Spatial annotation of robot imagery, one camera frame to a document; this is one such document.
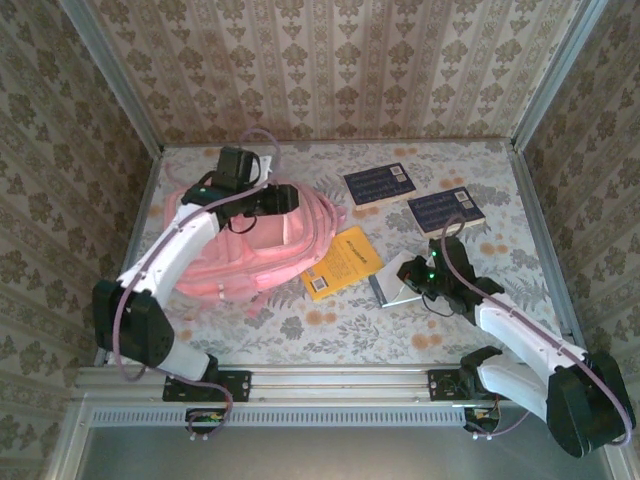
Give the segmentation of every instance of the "dark blue book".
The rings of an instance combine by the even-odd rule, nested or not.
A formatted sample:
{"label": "dark blue book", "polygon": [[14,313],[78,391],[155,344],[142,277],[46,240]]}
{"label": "dark blue book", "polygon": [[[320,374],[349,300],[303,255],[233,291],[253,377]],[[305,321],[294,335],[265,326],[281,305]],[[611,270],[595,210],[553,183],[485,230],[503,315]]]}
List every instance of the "dark blue book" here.
{"label": "dark blue book", "polygon": [[[409,200],[409,208],[418,222],[422,235],[427,238],[442,236],[447,220],[457,213],[465,218],[466,227],[484,223],[486,220],[484,213],[464,187]],[[459,223],[451,225],[448,232],[454,233],[459,226]]]}
{"label": "dark blue book", "polygon": [[400,163],[344,176],[356,210],[412,198],[416,187]]}

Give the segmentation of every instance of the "qr code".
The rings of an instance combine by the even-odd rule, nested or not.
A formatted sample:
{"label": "qr code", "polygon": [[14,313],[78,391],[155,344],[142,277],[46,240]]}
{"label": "qr code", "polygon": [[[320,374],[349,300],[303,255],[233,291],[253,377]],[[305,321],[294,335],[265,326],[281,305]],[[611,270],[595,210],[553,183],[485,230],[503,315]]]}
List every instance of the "qr code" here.
{"label": "qr code", "polygon": [[316,292],[320,292],[327,288],[327,282],[324,277],[316,278],[315,280],[311,280],[311,285]]}

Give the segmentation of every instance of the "gray floor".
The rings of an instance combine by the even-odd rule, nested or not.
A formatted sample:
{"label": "gray floor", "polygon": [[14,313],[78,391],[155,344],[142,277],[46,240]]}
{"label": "gray floor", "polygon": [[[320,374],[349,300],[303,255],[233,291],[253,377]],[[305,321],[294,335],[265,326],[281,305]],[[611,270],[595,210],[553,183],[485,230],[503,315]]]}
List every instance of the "gray floor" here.
{"label": "gray floor", "polygon": [[453,428],[240,427],[191,442],[147,427],[94,429],[87,449],[82,480],[612,478],[601,451],[576,460],[535,418],[490,442]]}

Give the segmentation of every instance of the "book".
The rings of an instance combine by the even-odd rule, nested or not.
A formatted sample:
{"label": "book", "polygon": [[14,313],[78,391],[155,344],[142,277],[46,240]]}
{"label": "book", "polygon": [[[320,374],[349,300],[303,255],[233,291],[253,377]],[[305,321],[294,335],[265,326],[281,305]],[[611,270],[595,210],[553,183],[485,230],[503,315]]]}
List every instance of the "book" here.
{"label": "book", "polygon": [[[418,222],[422,235],[426,238],[442,236],[447,220],[457,213],[465,218],[466,227],[486,221],[484,214],[465,187],[409,200],[409,208]],[[454,233],[459,226],[459,223],[451,225],[449,232]]]}
{"label": "book", "polygon": [[344,176],[356,210],[413,198],[416,186],[400,163]]}
{"label": "book", "polygon": [[369,283],[371,283],[371,288],[380,308],[420,300],[420,294],[412,291],[398,278],[398,270],[400,270],[402,264],[410,262],[414,258],[416,258],[415,254],[408,250],[403,250],[382,267],[378,273],[369,276]]}
{"label": "book", "polygon": [[384,263],[359,226],[339,233],[325,257],[300,274],[314,301],[376,273]]}

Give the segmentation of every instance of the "pink backpack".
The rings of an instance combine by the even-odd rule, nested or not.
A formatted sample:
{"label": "pink backpack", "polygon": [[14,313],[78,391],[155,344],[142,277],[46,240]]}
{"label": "pink backpack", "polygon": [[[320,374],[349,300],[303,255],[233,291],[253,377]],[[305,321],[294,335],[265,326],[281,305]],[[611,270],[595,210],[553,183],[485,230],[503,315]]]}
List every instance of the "pink backpack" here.
{"label": "pink backpack", "polygon": [[[176,284],[177,290],[209,304],[246,301],[267,292],[254,302],[249,314],[255,315],[267,301],[270,289],[300,275],[326,255],[346,218],[344,208],[335,207],[308,185],[279,183],[291,183],[298,189],[299,208],[286,215],[257,217],[255,227],[244,234],[225,228],[187,267]],[[167,197],[165,228],[185,191]],[[246,230],[253,222],[253,218],[243,216],[231,220],[236,232]]]}

